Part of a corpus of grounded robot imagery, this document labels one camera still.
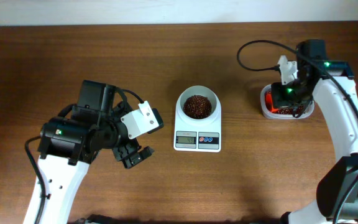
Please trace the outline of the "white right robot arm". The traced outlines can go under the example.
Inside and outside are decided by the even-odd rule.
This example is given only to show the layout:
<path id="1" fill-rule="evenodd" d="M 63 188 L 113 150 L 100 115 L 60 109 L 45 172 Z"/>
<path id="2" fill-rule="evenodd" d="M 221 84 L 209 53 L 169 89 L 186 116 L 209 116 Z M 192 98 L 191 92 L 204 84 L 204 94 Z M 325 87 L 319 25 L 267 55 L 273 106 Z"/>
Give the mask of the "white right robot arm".
<path id="1" fill-rule="evenodd" d="M 330 60 L 323 40 L 306 40 L 280 57 L 281 80 L 270 86 L 270 110 L 300 118 L 316 103 L 334 145 L 336 163 L 320 180 L 315 200 L 282 215 L 280 223 L 358 223 L 358 97 L 346 61 Z"/>

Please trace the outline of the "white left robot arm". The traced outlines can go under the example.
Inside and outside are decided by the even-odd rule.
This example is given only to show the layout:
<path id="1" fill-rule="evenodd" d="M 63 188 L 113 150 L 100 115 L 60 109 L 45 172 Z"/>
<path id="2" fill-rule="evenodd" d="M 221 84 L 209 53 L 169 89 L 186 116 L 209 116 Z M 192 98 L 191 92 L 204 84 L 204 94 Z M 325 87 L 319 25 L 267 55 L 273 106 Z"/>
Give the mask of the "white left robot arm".
<path id="1" fill-rule="evenodd" d="M 153 154 L 136 138 L 159 130 L 163 120 L 147 101 L 133 110 L 127 92 L 85 80 L 78 101 L 45 123 L 36 136 L 38 159 L 25 143 L 36 181 L 24 223 L 66 223 L 79 186 L 100 150 L 112 150 L 126 169 Z"/>

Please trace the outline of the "red plastic measuring scoop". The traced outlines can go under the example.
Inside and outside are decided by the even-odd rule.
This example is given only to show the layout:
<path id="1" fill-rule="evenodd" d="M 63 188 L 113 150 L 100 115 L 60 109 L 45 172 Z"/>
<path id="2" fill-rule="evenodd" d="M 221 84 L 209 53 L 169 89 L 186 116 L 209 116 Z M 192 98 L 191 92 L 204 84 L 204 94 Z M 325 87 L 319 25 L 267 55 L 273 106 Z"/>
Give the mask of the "red plastic measuring scoop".
<path id="1" fill-rule="evenodd" d="M 265 93 L 265 105 L 267 107 L 267 109 L 271 112 L 271 113 L 278 113 L 279 109 L 275 108 L 273 106 L 273 99 L 272 99 L 272 93 L 271 91 L 267 91 Z"/>

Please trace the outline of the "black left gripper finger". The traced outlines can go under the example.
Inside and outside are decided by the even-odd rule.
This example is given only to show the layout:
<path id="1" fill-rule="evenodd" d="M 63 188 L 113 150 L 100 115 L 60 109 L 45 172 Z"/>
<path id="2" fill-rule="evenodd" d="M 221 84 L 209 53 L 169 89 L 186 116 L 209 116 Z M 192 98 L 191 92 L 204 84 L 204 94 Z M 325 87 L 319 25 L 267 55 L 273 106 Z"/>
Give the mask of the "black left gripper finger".
<path id="1" fill-rule="evenodd" d="M 117 161 L 123 161 L 131 154 L 135 153 L 135 143 L 132 141 L 122 143 L 113 147 L 112 152 Z"/>
<path id="2" fill-rule="evenodd" d="M 154 150 L 147 146 L 143 148 L 143 150 L 139 152 L 134 152 L 130 154 L 128 157 L 123 159 L 123 164 L 126 169 L 133 168 L 137 164 L 141 163 L 142 161 L 146 160 L 148 157 L 150 157 L 154 153 Z"/>

